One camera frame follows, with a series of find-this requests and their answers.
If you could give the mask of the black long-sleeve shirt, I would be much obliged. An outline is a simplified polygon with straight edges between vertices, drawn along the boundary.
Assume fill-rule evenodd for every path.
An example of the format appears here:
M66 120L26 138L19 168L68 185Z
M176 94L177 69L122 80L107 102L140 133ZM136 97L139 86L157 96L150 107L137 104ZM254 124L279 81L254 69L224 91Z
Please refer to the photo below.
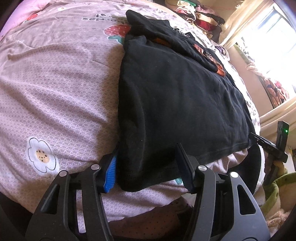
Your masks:
M261 166L246 101L214 51L167 20L129 10L118 83L116 180L136 192L179 178L176 145L209 164L237 151L233 170L251 191Z

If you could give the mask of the floral cloth on windowsill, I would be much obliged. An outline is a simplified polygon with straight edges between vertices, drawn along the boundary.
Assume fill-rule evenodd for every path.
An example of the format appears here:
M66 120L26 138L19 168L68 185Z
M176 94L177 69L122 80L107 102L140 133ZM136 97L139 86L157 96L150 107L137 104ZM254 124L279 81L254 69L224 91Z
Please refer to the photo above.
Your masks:
M289 93L279 81L275 82L267 74L261 73L253 63L247 64L246 69L258 76L273 108L280 106L290 99Z

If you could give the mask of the pink strawberry print bedsheet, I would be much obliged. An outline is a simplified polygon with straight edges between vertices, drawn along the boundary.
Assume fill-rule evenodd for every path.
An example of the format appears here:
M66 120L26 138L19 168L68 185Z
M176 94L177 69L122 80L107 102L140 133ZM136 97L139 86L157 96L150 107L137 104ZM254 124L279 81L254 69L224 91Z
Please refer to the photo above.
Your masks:
M213 49L149 1L45 1L1 40L1 193L30 212L61 170L82 171L115 147L129 9Z

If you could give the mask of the bright pink quilt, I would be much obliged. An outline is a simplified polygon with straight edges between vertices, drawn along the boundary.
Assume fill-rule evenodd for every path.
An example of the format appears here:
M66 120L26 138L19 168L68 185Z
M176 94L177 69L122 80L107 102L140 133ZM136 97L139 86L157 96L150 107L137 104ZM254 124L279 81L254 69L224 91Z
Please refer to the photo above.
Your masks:
M47 5L55 2L50 0L1 1L1 39L10 29L34 18Z

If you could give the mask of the pile of folded clothes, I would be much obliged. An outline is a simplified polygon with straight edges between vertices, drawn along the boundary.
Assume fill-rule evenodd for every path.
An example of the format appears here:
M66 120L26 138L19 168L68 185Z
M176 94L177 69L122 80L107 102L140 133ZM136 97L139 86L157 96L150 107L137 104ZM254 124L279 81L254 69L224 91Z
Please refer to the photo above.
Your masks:
M199 1L165 0L165 6L199 28L210 40L219 43L225 20Z

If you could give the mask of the purple cloth bundle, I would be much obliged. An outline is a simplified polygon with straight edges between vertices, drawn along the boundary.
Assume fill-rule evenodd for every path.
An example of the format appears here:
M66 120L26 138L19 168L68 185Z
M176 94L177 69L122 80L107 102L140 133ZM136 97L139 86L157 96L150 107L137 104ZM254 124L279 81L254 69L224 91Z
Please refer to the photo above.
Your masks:
M230 61L229 53L223 46L215 45L214 47L223 56L224 59Z

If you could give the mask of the cream window curtain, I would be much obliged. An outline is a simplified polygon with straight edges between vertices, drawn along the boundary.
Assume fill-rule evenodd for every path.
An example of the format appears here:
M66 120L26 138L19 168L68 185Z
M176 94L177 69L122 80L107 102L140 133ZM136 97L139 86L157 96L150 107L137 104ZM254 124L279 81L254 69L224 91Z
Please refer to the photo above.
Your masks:
M227 19L219 37L219 45L229 49L236 39L252 22L262 14L267 14L274 1L243 1Z

